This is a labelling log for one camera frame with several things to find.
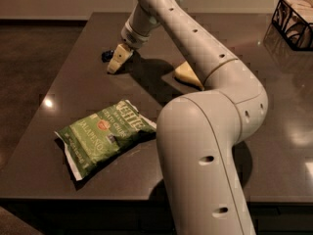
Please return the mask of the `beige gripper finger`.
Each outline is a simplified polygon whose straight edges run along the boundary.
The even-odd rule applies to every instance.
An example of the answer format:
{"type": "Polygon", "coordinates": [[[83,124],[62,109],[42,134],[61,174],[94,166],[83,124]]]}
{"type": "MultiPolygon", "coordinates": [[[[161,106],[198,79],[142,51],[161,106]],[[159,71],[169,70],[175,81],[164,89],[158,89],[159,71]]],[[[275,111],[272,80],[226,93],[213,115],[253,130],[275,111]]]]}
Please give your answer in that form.
{"type": "Polygon", "coordinates": [[[127,44],[118,44],[108,64],[107,72],[110,74],[116,73],[123,66],[123,64],[131,58],[133,52],[134,50],[127,44]]]}

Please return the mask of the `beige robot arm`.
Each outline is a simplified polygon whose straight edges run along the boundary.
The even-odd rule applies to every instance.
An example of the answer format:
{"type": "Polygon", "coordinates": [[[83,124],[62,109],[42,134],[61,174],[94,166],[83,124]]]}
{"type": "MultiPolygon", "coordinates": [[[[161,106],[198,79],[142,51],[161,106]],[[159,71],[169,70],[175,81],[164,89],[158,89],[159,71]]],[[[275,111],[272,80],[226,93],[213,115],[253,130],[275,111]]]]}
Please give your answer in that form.
{"type": "Polygon", "coordinates": [[[177,235],[256,235],[232,149],[264,121],[267,93],[250,69],[181,9],[138,0],[121,32],[132,50],[161,25],[203,89],[168,102],[156,145],[177,235]]]}

